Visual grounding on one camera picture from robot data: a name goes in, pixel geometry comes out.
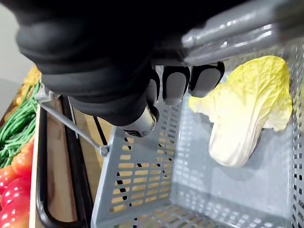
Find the right robot hand black cloth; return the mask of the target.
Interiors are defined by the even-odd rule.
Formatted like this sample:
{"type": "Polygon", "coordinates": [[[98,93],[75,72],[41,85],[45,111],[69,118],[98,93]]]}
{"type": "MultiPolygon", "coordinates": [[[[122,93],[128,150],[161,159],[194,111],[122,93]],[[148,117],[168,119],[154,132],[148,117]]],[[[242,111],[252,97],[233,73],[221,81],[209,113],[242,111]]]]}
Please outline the right robot hand black cloth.
{"type": "Polygon", "coordinates": [[[3,0],[16,42],[52,92],[79,111],[145,137],[158,121],[150,80],[157,44],[239,0],[3,0]]]}

